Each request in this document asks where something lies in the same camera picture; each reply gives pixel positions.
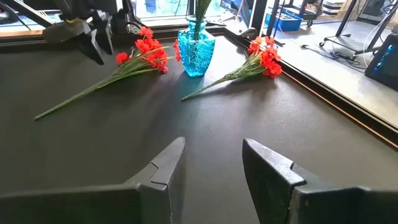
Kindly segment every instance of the black table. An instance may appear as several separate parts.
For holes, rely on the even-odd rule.
[[[258,223],[243,138],[336,184],[398,188],[398,154],[287,75],[180,101],[239,67],[243,52],[217,37],[204,78],[189,78],[170,60],[166,75],[115,83],[37,122],[35,115],[111,74],[114,56],[99,66],[75,49],[0,54],[0,194],[122,183],[178,136],[187,141],[185,223]]]

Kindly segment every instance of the blue glass vase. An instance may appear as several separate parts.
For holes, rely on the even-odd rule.
[[[188,29],[178,32],[182,65],[191,77],[205,74],[214,52],[216,39],[205,30],[206,21],[196,22],[194,16],[187,18]]]

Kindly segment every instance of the flower stem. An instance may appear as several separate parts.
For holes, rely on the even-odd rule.
[[[145,72],[151,72],[151,71],[154,71],[154,70],[157,70],[157,68],[144,69],[144,70],[139,70],[139,71],[135,71],[135,72],[124,73],[124,74],[118,75],[118,76],[110,76],[108,78],[105,78],[104,80],[101,80],[100,82],[92,85],[91,87],[89,87],[86,90],[80,92],[79,94],[71,97],[69,100],[65,100],[64,102],[58,104],[57,106],[54,106],[53,108],[41,113],[40,115],[37,115],[35,117],[35,120],[37,121],[40,118],[43,118],[44,116],[47,116],[48,114],[53,113],[54,111],[57,111],[60,108],[63,108],[64,106],[69,105],[70,103],[73,103],[73,102],[79,100],[80,98],[83,98],[84,96],[86,96],[86,95],[88,95],[88,94],[90,94],[90,93],[92,93],[92,92],[94,92],[94,91],[96,91],[96,90],[98,90],[100,88],[103,88],[103,87],[105,87],[105,86],[107,86],[107,85],[109,85],[111,83],[114,83],[114,82],[116,82],[118,80],[121,80],[121,79],[127,78],[127,77],[131,77],[133,75],[138,75],[138,74],[141,74],[141,73],[145,73]]]
[[[213,82],[212,84],[210,84],[210,85],[208,85],[208,86],[206,86],[206,87],[203,87],[203,88],[201,88],[200,90],[195,91],[195,92],[193,92],[193,93],[191,93],[191,94],[189,94],[189,95],[187,95],[187,96],[184,96],[184,98],[182,98],[181,101],[184,101],[184,100],[187,100],[187,99],[189,99],[189,98],[191,98],[191,97],[193,97],[193,96],[196,96],[196,95],[199,94],[200,92],[202,92],[202,91],[204,91],[204,90],[207,90],[208,88],[210,88],[210,87],[212,87],[212,86],[215,86],[215,85],[217,85],[217,84],[220,84],[220,83],[225,82],[225,81],[228,81],[228,80],[229,80],[229,79],[228,79],[228,78],[225,78],[225,77],[220,78],[219,80]]]

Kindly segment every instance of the blue container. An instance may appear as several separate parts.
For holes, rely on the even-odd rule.
[[[271,19],[271,14],[267,12],[266,24],[268,25]],[[277,28],[278,25],[279,14],[276,15],[274,28]],[[302,18],[290,14],[288,12],[283,12],[280,15],[280,22],[278,25],[278,30],[282,29],[282,31],[298,31],[300,29],[300,24],[303,21]]]
[[[188,29],[178,32],[182,65],[191,77],[202,76],[209,67],[216,39],[205,30],[206,21],[198,22],[198,35],[195,37],[195,17],[188,17]]]

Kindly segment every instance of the gray floor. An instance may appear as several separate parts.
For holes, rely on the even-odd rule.
[[[340,92],[345,97],[349,98],[360,107],[365,108],[368,112],[377,116],[391,126],[398,127],[398,92],[392,88],[376,82],[364,76],[364,73],[358,69],[354,70],[347,65],[336,62],[332,59],[325,58],[318,53],[301,49],[299,45],[307,44],[312,49],[322,51],[318,44],[324,37],[334,36],[340,23],[315,24],[311,28],[302,25],[297,32],[278,32],[277,39],[285,42],[285,47],[279,48],[279,53],[282,59],[292,64],[293,66],[310,74],[317,80],[328,85],[332,89]],[[373,30],[374,25],[359,21],[350,21],[346,26],[344,34],[352,34],[352,38],[364,42],[366,36]],[[385,39],[391,31],[386,29],[381,35]],[[347,55],[352,55],[344,47],[337,44],[327,42],[324,46],[327,52],[334,50],[343,52]],[[373,58],[372,53],[362,54],[357,61],[361,64],[359,67],[364,67],[364,58],[369,64]]]

